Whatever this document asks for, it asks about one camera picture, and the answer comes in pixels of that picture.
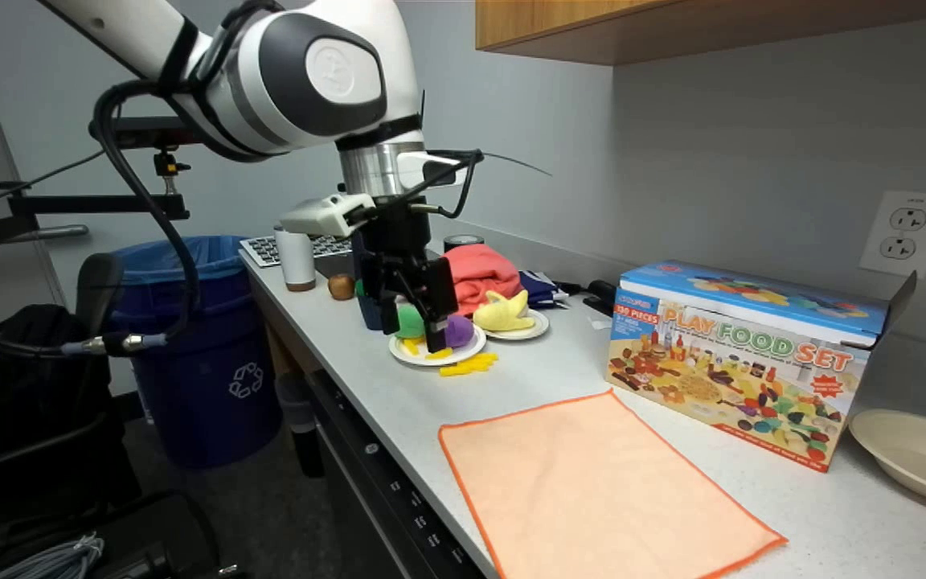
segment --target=blue trash bin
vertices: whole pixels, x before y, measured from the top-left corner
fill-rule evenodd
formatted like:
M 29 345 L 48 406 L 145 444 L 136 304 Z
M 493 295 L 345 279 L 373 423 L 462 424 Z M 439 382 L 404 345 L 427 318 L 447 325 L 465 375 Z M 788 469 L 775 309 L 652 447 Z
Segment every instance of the blue trash bin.
M 162 351 L 136 354 L 140 401 L 166 456 L 184 469 L 236 464 L 280 431 L 263 316 L 250 299 L 240 238 L 188 238 L 198 274 L 198 309 Z M 116 332 L 166 332 L 184 309 L 184 271 L 166 241 L 116 251 L 121 289 Z

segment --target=electrical outlet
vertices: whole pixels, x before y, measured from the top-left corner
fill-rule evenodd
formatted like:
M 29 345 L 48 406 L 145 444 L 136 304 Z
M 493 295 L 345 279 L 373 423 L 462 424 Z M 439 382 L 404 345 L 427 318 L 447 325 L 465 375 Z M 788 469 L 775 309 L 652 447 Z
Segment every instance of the electrical outlet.
M 926 195 L 886 189 L 880 196 L 863 269 L 885 274 L 926 274 Z

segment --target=upper cabinet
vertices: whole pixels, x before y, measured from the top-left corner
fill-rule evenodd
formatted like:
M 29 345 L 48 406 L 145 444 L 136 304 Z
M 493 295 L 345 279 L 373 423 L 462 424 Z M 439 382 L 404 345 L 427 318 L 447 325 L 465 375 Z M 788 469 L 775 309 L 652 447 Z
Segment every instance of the upper cabinet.
M 476 0 L 476 48 L 627 66 L 926 21 L 926 0 Z

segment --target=toy food box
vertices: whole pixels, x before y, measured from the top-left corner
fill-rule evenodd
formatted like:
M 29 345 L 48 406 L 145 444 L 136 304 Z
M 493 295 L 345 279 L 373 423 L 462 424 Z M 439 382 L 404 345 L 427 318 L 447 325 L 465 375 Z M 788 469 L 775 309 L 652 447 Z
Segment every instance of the toy food box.
M 886 305 L 646 264 L 618 288 L 607 376 L 825 474 Z

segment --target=countertop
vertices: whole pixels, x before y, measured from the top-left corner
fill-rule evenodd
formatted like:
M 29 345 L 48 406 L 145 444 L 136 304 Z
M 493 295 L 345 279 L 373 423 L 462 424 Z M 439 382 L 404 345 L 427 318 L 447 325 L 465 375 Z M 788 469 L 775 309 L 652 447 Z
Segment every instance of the countertop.
M 280 269 L 250 269 L 250 274 L 493 575 L 490 552 L 439 453 L 438 427 L 611 389 L 604 379 L 607 318 L 582 304 L 550 309 L 550 335 L 528 345 L 490 343 L 499 354 L 490 375 L 447 379 L 438 370 L 398 363 L 388 338 L 364 330 L 357 304 L 334 304 L 326 282 L 289 293 Z M 788 537 L 780 552 L 735 575 L 926 575 L 926 503 L 890 483 L 849 436 L 833 469 L 812 474 L 634 392 L 618 389 L 618 395 L 743 508 Z

